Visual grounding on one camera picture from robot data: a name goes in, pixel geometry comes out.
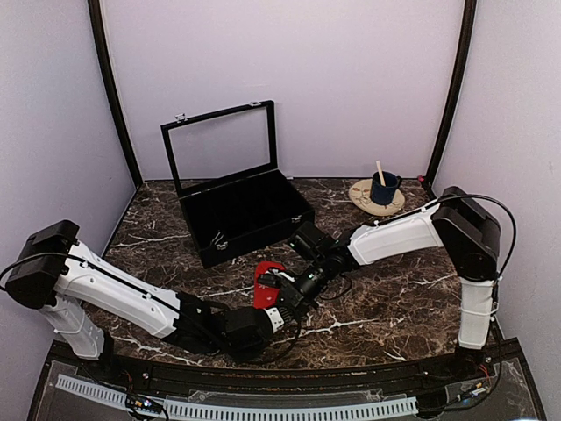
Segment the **black frame post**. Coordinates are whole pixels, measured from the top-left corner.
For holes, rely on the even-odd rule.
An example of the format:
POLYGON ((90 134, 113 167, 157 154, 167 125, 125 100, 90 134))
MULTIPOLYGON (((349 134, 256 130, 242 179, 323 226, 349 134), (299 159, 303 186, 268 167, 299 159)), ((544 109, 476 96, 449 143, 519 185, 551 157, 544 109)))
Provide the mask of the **black frame post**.
POLYGON ((475 22, 476 10, 476 0, 464 1, 464 10, 458 35, 458 47, 451 73, 451 82, 444 104, 443 115, 437 132, 435 145, 433 147, 429 165, 424 176, 424 181, 428 186, 432 186, 434 184, 442 158, 444 157, 444 149, 446 147, 446 143, 451 131, 452 122, 455 116, 455 111, 460 96, 460 90, 464 80, 465 67, 467 64, 469 49, 472 40, 472 31, 475 22))
POLYGON ((103 24, 102 4, 98 0, 88 0, 89 20, 94 38, 98 65, 101 71, 105 95, 110 107, 110 113, 117 132, 125 163, 131 176, 133 185, 138 189, 143 184, 143 178, 138 161, 133 151, 132 142, 126 126, 124 113, 113 69, 111 66, 110 50, 103 24))

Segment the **red and beige sock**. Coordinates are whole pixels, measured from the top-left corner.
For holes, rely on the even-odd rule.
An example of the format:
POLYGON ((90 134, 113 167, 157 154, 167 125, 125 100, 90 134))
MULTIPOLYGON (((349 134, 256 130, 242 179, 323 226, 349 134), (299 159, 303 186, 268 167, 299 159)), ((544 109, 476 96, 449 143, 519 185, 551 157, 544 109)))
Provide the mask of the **red and beige sock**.
POLYGON ((254 288, 253 288, 253 307, 255 309, 267 309, 273 306, 276 302, 277 296, 279 295, 280 289, 276 287, 269 287, 265 284, 261 284, 259 278, 268 270, 268 269, 281 269, 285 270, 286 268, 278 263, 273 261, 262 261, 255 270, 254 274, 254 288))

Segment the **dark blue mug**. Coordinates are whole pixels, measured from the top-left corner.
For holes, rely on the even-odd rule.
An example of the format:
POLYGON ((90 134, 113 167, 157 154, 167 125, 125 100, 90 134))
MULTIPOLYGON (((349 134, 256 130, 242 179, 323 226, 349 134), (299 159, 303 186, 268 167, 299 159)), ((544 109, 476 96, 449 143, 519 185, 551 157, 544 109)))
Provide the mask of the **dark blue mug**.
POLYGON ((370 198, 375 204, 389 205, 393 202, 395 193, 401 186, 402 178, 387 171, 383 171, 382 175, 384 182, 381 182, 379 173, 373 174, 370 198))

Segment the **small green circuit board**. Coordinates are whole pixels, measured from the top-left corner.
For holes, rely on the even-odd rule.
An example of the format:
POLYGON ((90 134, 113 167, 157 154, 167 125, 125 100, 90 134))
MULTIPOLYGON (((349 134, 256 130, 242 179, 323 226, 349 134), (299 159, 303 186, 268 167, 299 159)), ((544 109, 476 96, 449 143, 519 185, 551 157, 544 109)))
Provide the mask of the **small green circuit board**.
POLYGON ((128 410, 137 413, 158 415, 163 412, 163 406, 146 396, 127 394, 124 405, 128 410))

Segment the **left black frame post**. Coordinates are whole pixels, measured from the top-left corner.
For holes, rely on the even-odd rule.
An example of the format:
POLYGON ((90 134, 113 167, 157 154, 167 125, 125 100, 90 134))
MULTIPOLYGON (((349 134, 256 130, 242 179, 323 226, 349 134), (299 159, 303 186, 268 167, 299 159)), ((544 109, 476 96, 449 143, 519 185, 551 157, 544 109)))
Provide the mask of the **left black frame post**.
POLYGON ((133 151, 132 142, 126 126, 124 113, 113 69, 111 66, 110 50, 103 24, 102 4, 98 0, 88 0, 89 20, 94 38, 98 65, 101 71, 105 95, 110 107, 110 113, 117 132, 125 163, 131 176, 133 185, 138 189, 143 184, 143 178, 138 161, 133 151))

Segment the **right black frame post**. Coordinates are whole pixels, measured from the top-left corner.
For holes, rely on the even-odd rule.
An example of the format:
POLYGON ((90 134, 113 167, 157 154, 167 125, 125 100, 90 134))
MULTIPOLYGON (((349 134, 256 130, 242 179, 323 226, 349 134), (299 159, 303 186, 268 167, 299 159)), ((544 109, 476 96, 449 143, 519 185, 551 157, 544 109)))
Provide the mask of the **right black frame post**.
POLYGON ((460 90, 464 80, 465 67, 467 64, 469 49, 472 40, 472 31, 475 22, 476 10, 476 0, 464 1, 464 10, 458 35, 458 47, 451 73, 451 82, 444 104, 443 115, 437 132, 435 145, 433 147, 429 165, 424 176, 424 181, 428 186, 432 186, 434 184, 442 158, 444 157, 444 149, 446 147, 446 143, 451 131, 452 122, 455 116, 455 111, 460 96, 460 90))

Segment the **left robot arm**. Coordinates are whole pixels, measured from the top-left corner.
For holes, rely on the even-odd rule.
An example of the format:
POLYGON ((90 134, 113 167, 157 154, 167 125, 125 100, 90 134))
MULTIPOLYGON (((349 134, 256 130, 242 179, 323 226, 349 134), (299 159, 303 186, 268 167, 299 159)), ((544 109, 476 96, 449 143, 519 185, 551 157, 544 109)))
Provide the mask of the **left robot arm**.
POLYGON ((40 312, 105 382, 117 382, 124 364, 112 354, 108 332, 86 315, 90 303, 140 327, 153 337, 193 354, 226 354, 250 361, 274 334, 297 322, 294 309, 277 303, 231 309, 185 292, 163 289, 125 273, 78 239, 67 219, 31 234, 18 259, 1 273, 1 290, 40 312))

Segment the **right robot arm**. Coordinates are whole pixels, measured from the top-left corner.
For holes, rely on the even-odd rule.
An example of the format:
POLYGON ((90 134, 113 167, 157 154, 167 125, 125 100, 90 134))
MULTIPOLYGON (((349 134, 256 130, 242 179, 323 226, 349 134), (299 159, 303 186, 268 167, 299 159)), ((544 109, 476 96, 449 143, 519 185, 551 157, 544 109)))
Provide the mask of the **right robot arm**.
POLYGON ((290 246, 308 268, 296 277, 280 278, 277 306, 300 318, 316 306, 316 299, 337 276, 386 258, 443 248, 461 283, 458 346, 447 362, 457 381, 468 379, 481 365, 482 349, 498 303, 498 284, 508 264, 500 257, 501 226, 479 202, 485 197, 467 194, 457 186, 439 198, 381 222, 362 224, 337 238, 311 223, 295 232, 290 246))

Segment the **black display case box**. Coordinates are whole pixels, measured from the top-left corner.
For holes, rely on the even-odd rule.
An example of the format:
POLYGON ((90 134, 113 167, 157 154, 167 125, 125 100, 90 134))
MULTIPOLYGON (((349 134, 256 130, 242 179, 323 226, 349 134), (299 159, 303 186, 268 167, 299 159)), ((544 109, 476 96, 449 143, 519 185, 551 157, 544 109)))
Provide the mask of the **black display case box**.
POLYGON ((204 268, 287 239, 314 220, 312 205, 279 169, 274 101, 179 114, 160 130, 204 268), (218 231, 224 238, 211 245, 218 231))

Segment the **wooden stick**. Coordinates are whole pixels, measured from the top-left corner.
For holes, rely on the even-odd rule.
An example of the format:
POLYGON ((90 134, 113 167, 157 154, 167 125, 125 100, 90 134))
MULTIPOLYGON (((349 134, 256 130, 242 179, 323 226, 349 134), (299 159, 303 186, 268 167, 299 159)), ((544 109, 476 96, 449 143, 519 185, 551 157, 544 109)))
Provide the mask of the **wooden stick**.
POLYGON ((376 163, 377 174, 378 174, 378 177, 380 179, 380 185, 383 186, 383 187, 386 187, 385 176, 384 176, 384 173, 383 173, 383 170, 382 170, 381 163, 380 163, 379 160, 376 160, 375 163, 376 163))

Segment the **black front rail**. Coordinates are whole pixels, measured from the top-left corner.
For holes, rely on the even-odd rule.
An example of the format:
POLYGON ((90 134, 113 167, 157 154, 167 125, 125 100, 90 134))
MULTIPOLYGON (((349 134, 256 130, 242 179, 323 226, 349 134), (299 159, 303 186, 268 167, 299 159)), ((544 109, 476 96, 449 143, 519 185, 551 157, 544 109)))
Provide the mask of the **black front rail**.
POLYGON ((451 353, 421 360, 389 360, 385 364, 341 363, 327 367, 327 357, 312 349, 296 351, 272 367, 236 366, 219 357, 196 356, 169 344, 144 345, 117 340, 115 362, 126 370, 138 392, 185 396, 196 389, 241 394, 327 394, 379 389, 385 395, 428 395, 444 391, 455 380, 444 370, 451 353))

